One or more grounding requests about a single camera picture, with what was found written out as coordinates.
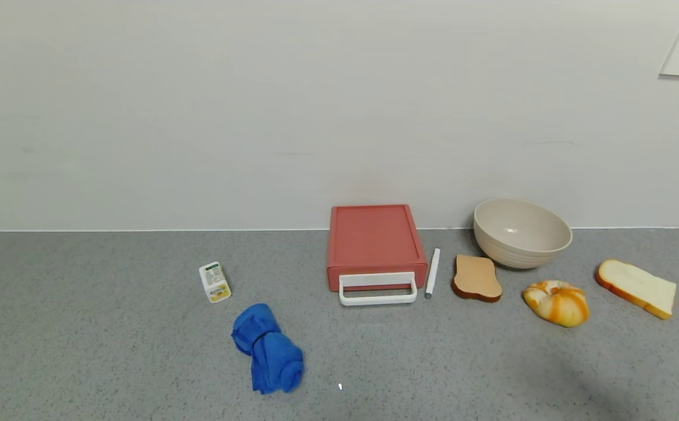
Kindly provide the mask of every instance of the white marker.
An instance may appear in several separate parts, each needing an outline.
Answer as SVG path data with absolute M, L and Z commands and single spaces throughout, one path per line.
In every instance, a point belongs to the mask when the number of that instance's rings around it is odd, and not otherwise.
M 431 259 L 431 269 L 428 271 L 428 284 L 425 286 L 425 298 L 433 296 L 433 287 L 435 287 L 435 276 L 438 273 L 438 259 L 441 258 L 441 249 L 433 251 L 433 259 Z

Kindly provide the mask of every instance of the speckled countertop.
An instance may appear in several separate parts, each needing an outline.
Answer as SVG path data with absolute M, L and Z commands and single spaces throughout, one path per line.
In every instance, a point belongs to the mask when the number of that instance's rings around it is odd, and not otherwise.
M 421 238 L 442 249 L 433 299 L 345 308 L 326 232 L 0 234 L 0 421 L 679 419 L 679 230 L 578 231 L 545 267 L 499 268 L 495 304 L 449 288 L 470 232 Z M 609 257 L 678 283 L 673 317 L 597 285 Z M 218 304 L 198 277 L 213 260 L 234 291 Z M 591 320 L 537 318 L 521 291 L 543 279 L 584 288 Z M 251 391 L 230 339 L 257 302 L 304 350 L 292 394 Z

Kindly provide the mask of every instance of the blue towel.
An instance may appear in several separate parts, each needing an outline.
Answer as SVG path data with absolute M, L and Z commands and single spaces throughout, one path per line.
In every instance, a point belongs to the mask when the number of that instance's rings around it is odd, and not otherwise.
M 244 310 L 230 334 L 238 350 L 251 355 L 251 386 L 262 394 L 277 389 L 292 392 L 303 375 L 303 352 L 294 346 L 267 304 L 254 304 Z

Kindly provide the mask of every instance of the beige bowl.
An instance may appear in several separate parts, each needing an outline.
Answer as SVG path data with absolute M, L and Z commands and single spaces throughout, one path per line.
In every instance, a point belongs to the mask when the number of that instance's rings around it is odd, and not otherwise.
M 531 202 L 491 199 L 475 208 L 475 238 L 490 258 L 530 269 L 558 256 L 573 240 L 560 216 Z

